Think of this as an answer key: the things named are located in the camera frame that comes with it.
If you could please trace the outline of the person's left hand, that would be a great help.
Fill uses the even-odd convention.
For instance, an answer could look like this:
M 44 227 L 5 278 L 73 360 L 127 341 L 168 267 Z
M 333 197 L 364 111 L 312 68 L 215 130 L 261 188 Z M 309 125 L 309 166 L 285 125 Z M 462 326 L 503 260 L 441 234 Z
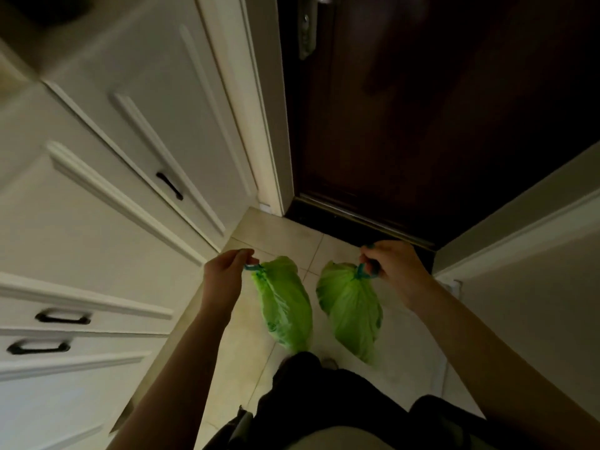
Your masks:
M 243 285 L 244 269 L 233 267 L 237 250 L 225 251 L 205 265 L 199 311 L 202 320 L 229 321 Z

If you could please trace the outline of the person's right hand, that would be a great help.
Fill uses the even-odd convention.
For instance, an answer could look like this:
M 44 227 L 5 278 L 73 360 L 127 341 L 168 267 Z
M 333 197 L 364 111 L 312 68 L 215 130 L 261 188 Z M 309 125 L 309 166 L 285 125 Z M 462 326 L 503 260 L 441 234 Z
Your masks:
M 402 304 L 413 311 L 415 304 L 436 287 L 411 244 L 389 242 L 389 279 L 384 279 L 397 293 Z

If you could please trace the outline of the person's left forearm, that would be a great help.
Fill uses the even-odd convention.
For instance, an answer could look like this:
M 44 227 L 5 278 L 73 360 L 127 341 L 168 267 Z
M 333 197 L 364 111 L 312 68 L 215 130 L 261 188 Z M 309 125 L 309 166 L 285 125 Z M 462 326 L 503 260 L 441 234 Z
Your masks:
M 194 450 L 231 314 L 200 310 L 107 450 Z

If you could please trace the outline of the dark brown entrance door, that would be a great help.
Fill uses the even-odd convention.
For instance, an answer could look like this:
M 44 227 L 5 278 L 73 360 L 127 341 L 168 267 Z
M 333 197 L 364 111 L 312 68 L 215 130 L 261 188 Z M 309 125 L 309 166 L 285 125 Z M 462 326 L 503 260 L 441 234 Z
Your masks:
M 297 197 L 437 250 L 600 141 L 600 0 L 277 6 Z

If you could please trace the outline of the green plastic garbage bag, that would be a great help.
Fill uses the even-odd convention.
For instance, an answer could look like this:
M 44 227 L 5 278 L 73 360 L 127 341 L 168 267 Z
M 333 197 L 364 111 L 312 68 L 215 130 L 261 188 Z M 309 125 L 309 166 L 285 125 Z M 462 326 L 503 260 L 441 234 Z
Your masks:
M 321 271 L 316 295 L 335 339 L 363 363 L 376 359 L 376 341 L 383 323 L 383 309 L 366 264 L 328 262 Z
M 287 256 L 273 261 L 246 264 L 259 295 L 267 331 L 291 354 L 307 352 L 313 337 L 310 298 L 295 262 Z

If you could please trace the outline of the silver door lock plate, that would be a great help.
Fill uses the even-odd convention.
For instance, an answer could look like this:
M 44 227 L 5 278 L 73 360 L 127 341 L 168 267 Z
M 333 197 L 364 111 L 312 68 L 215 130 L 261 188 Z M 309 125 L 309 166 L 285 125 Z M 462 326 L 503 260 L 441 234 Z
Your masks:
M 297 0 L 298 55 L 306 60 L 316 49 L 319 5 L 330 5 L 335 0 Z

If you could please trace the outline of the person's black trousers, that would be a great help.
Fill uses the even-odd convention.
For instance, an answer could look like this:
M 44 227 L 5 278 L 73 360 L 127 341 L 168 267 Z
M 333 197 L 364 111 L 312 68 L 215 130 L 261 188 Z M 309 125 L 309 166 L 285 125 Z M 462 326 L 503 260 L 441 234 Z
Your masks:
M 285 359 L 256 413 L 239 408 L 202 450 L 532 450 L 522 436 L 433 395 L 403 409 L 368 380 L 301 352 Z

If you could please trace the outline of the white door frame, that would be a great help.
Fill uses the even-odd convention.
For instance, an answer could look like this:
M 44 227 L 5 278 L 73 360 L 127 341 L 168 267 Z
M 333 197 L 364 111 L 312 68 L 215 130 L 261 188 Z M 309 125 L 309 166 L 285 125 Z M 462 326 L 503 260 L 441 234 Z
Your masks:
M 295 190 L 277 0 L 196 1 L 257 185 L 257 207 L 283 217 Z

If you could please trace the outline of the person's right forearm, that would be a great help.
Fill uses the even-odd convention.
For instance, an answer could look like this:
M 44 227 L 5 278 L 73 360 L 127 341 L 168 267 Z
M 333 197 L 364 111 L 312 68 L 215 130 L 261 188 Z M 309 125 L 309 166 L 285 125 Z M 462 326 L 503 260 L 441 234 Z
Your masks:
M 600 422 L 435 280 L 409 299 L 484 416 L 545 450 L 600 450 Z

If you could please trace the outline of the white cabinet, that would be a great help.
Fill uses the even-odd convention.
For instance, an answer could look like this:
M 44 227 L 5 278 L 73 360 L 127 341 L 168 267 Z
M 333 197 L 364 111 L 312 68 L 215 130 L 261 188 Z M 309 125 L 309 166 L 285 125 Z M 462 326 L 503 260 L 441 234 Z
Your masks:
M 0 1 L 0 450 L 103 448 L 257 194 L 197 1 L 90 1 Z

